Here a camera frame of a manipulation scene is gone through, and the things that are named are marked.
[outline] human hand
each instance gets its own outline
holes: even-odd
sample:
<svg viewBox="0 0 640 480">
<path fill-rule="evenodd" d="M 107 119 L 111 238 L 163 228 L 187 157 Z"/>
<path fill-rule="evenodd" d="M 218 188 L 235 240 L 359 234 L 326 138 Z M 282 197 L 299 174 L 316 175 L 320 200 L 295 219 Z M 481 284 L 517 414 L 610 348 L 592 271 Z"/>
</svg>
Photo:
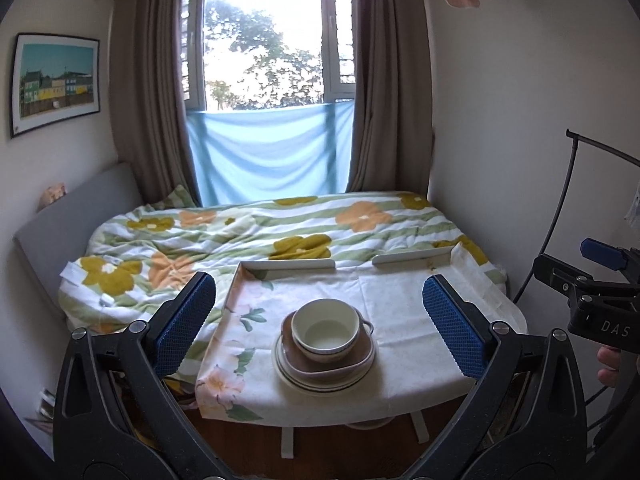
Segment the human hand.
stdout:
<svg viewBox="0 0 640 480">
<path fill-rule="evenodd" d="M 598 380 L 609 388 L 615 388 L 618 384 L 620 360 L 620 350 L 617 348 L 601 346 L 598 350 L 598 361 L 609 367 L 598 371 Z"/>
</svg>

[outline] picture frame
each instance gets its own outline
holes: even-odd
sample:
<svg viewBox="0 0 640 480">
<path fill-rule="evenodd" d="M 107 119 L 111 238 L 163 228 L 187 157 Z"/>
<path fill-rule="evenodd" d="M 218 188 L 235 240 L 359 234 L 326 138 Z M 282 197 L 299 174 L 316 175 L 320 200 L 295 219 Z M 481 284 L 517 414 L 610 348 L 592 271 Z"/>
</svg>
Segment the picture frame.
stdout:
<svg viewBox="0 0 640 480">
<path fill-rule="evenodd" d="M 100 112 L 99 61 L 99 40 L 18 34 L 10 91 L 11 137 Z"/>
</svg>

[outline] blue cloth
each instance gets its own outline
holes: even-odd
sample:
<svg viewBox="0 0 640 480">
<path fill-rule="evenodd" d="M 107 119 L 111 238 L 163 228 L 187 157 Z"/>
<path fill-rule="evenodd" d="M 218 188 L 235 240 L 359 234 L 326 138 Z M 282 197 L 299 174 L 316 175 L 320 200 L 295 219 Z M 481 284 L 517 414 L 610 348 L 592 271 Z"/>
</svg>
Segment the blue cloth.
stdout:
<svg viewBox="0 0 640 480">
<path fill-rule="evenodd" d="M 203 206 L 346 190 L 353 101 L 188 112 L 187 126 Z"/>
</svg>

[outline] stack of dishes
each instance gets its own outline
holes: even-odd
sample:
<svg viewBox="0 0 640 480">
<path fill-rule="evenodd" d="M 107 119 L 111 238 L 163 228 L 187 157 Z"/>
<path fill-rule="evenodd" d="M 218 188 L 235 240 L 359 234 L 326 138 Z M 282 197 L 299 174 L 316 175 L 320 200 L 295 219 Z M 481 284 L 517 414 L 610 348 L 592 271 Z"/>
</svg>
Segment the stack of dishes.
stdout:
<svg viewBox="0 0 640 480">
<path fill-rule="evenodd" d="M 279 377 L 310 394 L 334 394 L 359 382 L 376 357 L 373 326 L 338 300 L 315 300 L 289 314 L 271 353 Z"/>
</svg>

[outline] striped bedding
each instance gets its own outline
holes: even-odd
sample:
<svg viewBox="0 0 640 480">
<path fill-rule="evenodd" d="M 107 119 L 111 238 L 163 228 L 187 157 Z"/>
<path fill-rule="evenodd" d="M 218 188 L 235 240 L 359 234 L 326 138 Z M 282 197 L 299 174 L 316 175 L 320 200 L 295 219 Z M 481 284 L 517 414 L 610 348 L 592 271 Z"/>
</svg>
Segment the striped bedding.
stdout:
<svg viewBox="0 0 640 480">
<path fill-rule="evenodd" d="M 357 266 L 377 254 L 461 242 L 497 284 L 505 276 L 423 197 L 407 192 L 307 196 L 239 206 L 192 207 L 184 190 L 105 222 L 86 256 L 62 272 L 60 304 L 73 327 L 98 333 L 149 320 L 194 272 L 216 280 L 216 304 L 177 379 L 193 383 L 241 260 L 332 258 Z"/>
</svg>

